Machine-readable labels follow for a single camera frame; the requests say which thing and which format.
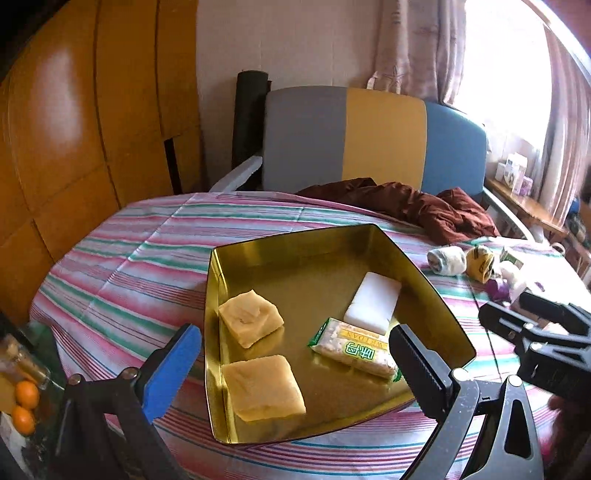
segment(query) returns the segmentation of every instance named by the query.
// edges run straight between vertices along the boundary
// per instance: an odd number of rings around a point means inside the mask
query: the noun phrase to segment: square bread
[[[300,387],[282,355],[222,365],[222,374],[232,408],[244,421],[306,413]]]
[[[249,348],[283,325],[277,307],[254,290],[223,303],[219,313],[230,334],[243,348]]]

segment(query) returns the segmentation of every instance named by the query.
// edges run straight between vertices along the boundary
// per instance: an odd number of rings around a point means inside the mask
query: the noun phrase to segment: brown cloth
[[[420,225],[438,245],[499,235],[491,217],[460,188],[435,196],[397,181],[376,185],[372,179],[364,178],[314,185],[297,194],[373,210]]]

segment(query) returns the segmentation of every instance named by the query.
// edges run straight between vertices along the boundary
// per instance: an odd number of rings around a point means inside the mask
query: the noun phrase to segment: yellow label
[[[370,338],[367,335],[363,335],[361,333],[356,333],[351,330],[341,329],[339,331],[339,337],[341,338],[348,338],[349,340],[354,340],[357,343],[363,343],[367,346],[372,346],[374,348],[379,348],[380,350],[388,351],[388,344],[381,340],[376,340],[375,338]]]

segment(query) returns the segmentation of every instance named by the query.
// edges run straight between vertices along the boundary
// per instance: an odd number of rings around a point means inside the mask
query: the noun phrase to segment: person's hand
[[[583,408],[554,395],[548,407],[557,410],[558,415],[552,426],[552,460],[546,470],[547,480],[591,478],[591,402]],[[579,471],[572,470],[580,454],[575,466]]]

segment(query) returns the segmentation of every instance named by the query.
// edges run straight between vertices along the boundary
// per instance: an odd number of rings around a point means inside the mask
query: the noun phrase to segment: orange
[[[35,431],[35,417],[26,408],[18,405],[12,411],[12,423],[17,432],[25,437]]]
[[[39,389],[33,382],[23,380],[14,389],[17,403],[27,410],[33,410],[39,405]]]

